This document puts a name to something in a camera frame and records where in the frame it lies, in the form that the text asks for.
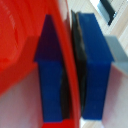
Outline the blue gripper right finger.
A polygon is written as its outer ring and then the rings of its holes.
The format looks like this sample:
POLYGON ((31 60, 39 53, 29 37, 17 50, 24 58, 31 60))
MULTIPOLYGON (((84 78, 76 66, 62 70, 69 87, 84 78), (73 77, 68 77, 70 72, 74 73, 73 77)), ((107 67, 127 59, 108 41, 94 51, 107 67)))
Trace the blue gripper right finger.
POLYGON ((81 116, 87 120, 101 120, 114 58, 94 14, 72 13, 72 39, 81 116))

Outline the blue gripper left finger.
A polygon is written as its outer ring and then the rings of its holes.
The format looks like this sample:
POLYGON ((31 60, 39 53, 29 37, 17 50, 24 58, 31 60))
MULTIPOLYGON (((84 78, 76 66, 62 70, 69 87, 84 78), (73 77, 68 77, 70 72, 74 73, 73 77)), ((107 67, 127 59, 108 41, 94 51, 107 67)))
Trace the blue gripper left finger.
POLYGON ((43 119, 45 122, 61 122, 61 87, 63 57, 51 15, 45 17, 38 42, 35 61, 39 67, 43 119))

